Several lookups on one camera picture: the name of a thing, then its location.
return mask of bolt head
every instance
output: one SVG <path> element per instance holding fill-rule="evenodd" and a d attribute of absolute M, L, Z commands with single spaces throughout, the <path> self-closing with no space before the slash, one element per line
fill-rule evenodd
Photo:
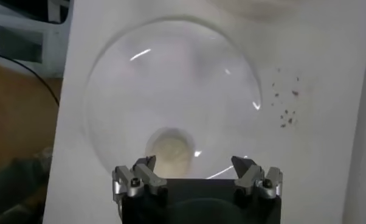
<path fill-rule="evenodd" d="M 263 187 L 265 188 L 272 188 L 272 181 L 270 179 L 264 179 L 263 180 Z"/>
<path fill-rule="evenodd" d="M 138 186 L 140 186 L 140 184 L 141 184 L 141 180 L 138 179 L 137 177 L 130 180 L 130 186 L 131 187 L 138 187 Z"/>

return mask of clear glass bowl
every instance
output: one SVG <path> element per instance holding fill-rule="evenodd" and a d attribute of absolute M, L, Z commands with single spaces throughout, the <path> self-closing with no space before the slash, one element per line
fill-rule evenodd
<path fill-rule="evenodd" d="M 207 178 L 246 155 L 260 105 L 254 73 L 226 37 L 159 21 L 130 30 L 98 58 L 85 92 L 86 134 L 109 173 L 176 149 L 156 162 L 172 170 L 167 177 Z M 185 145 L 155 143 L 161 136 Z"/>

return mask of wooden surface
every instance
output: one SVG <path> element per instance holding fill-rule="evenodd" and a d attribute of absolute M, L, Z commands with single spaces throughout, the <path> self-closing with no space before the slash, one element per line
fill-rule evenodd
<path fill-rule="evenodd" d="M 61 79 L 47 83 L 58 96 Z M 0 67 L 0 167 L 53 146 L 57 112 L 40 81 Z"/>

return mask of yellowish liquid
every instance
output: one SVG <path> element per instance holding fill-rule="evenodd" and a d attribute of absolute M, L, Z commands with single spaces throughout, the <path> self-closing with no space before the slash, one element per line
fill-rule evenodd
<path fill-rule="evenodd" d="M 184 178 L 190 168 L 193 150 L 179 138 L 158 139 L 150 152 L 156 155 L 154 173 L 163 178 Z"/>

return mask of wire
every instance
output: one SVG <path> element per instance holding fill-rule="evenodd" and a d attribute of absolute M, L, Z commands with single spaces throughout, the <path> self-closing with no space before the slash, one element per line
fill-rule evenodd
<path fill-rule="evenodd" d="M 30 68 L 28 68 L 26 65 L 14 60 L 14 59 L 11 59 L 11 58 L 8 58 L 6 56 L 3 56 L 0 54 L 0 58 L 3 58 L 3 59 L 6 59 L 8 61 L 12 61 L 14 63 L 16 63 L 17 65 L 20 65 L 21 67 L 23 67 L 24 69 L 28 70 L 29 72 L 31 72 L 49 91 L 50 95 L 52 95 L 52 97 L 54 98 L 56 104 L 59 106 L 59 100 L 57 99 L 54 91 L 52 90 L 52 88 L 44 81 L 43 78 L 41 78 L 41 76 L 39 76 L 35 71 L 31 70 Z"/>

